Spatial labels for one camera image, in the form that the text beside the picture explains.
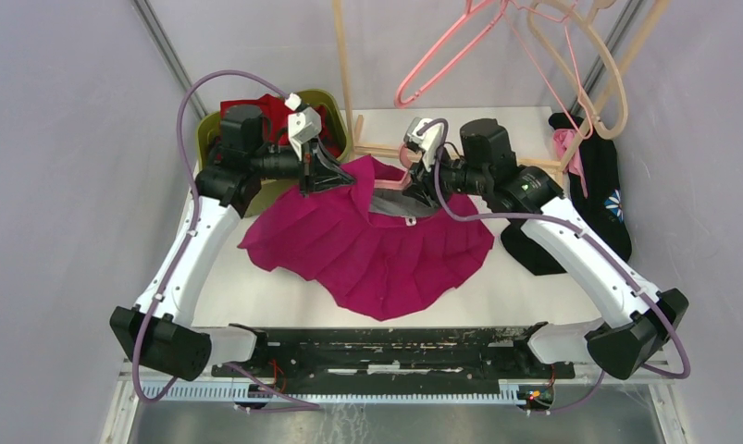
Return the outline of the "pink hanger of magenta skirt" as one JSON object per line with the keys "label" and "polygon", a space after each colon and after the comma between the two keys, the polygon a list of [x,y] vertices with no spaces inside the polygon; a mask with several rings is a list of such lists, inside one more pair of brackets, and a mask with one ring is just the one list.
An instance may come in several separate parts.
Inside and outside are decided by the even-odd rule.
{"label": "pink hanger of magenta skirt", "polygon": [[411,151],[406,143],[402,143],[397,149],[386,149],[383,154],[396,154],[399,160],[399,167],[392,166],[383,162],[379,163],[375,170],[375,184],[377,190],[385,191],[403,191],[411,183],[411,169],[415,165],[415,160],[411,158]]}

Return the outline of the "red dress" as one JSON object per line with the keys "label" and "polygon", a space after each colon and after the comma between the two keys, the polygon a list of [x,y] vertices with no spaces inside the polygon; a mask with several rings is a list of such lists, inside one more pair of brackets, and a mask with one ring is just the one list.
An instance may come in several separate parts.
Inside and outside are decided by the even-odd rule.
{"label": "red dress", "polygon": [[[320,89],[309,89],[297,94],[320,115],[322,130],[319,138],[325,148],[337,159],[341,158],[346,146],[347,136],[345,126],[341,120],[338,104],[332,94]],[[280,144],[287,144],[289,139],[285,130],[289,108],[281,98],[269,93],[257,99],[226,100],[220,103],[220,115],[224,117],[229,109],[235,105],[255,105],[269,120],[264,128],[267,139],[272,141],[274,135],[279,136]]]}

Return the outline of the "pink plastic hanger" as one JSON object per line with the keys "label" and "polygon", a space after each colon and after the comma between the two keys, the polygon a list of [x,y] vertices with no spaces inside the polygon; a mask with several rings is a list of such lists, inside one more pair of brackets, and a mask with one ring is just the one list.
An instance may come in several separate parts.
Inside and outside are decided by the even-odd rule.
{"label": "pink plastic hanger", "polygon": [[509,1],[462,1],[458,16],[416,60],[393,96],[396,108],[412,107],[451,73],[502,22]]}

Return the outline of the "magenta pleated skirt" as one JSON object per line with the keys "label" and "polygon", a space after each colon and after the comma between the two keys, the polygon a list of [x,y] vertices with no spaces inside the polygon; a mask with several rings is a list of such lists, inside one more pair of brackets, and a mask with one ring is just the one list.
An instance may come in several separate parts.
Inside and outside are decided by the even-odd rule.
{"label": "magenta pleated skirt", "polygon": [[344,170],[356,183],[302,196],[281,194],[248,228],[239,248],[265,271],[316,281],[335,303],[384,321],[427,309],[483,266],[494,237],[480,221],[368,211],[380,161],[364,156]]}

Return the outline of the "beige plastic hanger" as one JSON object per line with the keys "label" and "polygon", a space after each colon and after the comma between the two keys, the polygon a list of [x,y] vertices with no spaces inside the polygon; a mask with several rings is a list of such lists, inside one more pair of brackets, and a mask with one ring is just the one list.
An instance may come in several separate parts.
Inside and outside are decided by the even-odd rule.
{"label": "beige plastic hanger", "polygon": [[[532,1],[526,8],[527,30],[575,94],[584,122],[574,128],[585,139],[594,134],[604,139],[619,136],[629,116],[623,71],[595,26],[597,17],[615,4],[590,1],[582,7],[579,1]],[[574,33],[593,53],[590,68],[578,64]]]}

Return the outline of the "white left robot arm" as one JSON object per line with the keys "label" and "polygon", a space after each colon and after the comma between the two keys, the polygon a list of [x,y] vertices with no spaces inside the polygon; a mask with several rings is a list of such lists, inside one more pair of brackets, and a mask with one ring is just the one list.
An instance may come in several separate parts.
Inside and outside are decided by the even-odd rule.
{"label": "white left robot arm", "polygon": [[109,325],[137,367],[193,381],[207,367],[234,361],[259,376],[270,362],[250,328],[193,327],[198,298],[220,248],[272,179],[298,182],[309,195],[354,184],[321,141],[322,117],[305,104],[288,105],[282,129],[255,105],[235,105],[219,121],[196,175],[196,198],[152,282],[130,307],[116,307]]}

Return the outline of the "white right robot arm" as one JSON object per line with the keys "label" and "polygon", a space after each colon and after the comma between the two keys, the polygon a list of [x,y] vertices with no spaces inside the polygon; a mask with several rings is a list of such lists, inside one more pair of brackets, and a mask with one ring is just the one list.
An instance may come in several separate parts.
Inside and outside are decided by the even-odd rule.
{"label": "white right robot arm", "polygon": [[459,222],[508,220],[561,266],[600,314],[582,323],[533,326],[514,350],[515,370],[536,377],[550,364],[589,362],[617,379],[640,368],[689,377],[691,362],[676,333],[687,297],[660,290],[628,265],[543,169],[519,166],[496,119],[462,126],[464,152],[457,159],[446,152],[447,134],[444,118],[412,120],[402,148],[420,157],[407,168],[403,193]]}

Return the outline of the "grey garment on rack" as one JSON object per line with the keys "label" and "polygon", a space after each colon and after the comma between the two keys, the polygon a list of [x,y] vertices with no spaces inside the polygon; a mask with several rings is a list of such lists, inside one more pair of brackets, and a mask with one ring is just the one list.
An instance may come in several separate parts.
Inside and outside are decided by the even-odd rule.
{"label": "grey garment on rack", "polygon": [[422,218],[434,216],[438,209],[405,196],[401,191],[374,189],[368,211],[384,216]]}

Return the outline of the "olive green plastic basket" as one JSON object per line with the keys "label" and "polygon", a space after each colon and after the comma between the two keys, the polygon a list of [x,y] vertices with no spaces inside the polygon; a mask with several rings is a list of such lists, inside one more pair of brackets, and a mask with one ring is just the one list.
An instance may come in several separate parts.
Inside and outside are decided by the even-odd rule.
{"label": "olive green plastic basket", "polygon": [[[197,191],[206,198],[235,208],[241,216],[255,216],[289,190],[299,191],[300,164],[290,143],[279,136],[267,139],[269,120],[255,105],[235,105],[227,114],[206,117],[197,130],[199,171]],[[337,159],[348,154],[347,146]]]}

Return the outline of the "black shirt with flower print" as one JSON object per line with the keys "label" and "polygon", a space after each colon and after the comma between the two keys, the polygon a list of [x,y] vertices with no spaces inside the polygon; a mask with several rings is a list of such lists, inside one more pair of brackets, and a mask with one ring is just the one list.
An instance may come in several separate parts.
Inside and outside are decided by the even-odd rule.
{"label": "black shirt with flower print", "polygon": [[[596,133],[582,140],[568,162],[570,199],[590,227],[624,261],[633,247],[624,221],[616,147]],[[564,269],[518,227],[500,235],[503,248],[535,276],[560,275]]]}

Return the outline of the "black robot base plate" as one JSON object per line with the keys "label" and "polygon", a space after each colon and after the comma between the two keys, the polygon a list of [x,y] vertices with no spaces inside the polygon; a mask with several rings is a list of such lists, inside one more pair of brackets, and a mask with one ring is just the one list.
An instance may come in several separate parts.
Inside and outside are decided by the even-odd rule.
{"label": "black robot base plate", "polygon": [[547,364],[525,341],[533,327],[265,327],[253,357],[211,376],[273,378],[296,395],[481,395],[501,382],[596,381],[577,358]]}

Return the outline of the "aluminium corner rail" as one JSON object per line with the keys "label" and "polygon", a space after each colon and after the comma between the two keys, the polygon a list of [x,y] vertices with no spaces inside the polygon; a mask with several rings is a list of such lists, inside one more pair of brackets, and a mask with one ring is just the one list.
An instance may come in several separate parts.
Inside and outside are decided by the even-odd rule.
{"label": "aluminium corner rail", "polygon": [[152,2],[149,0],[131,0],[130,2],[135,7],[143,26],[164,59],[173,79],[180,86],[180,89],[186,93],[192,87],[192,78],[180,60],[178,52],[157,16]]}

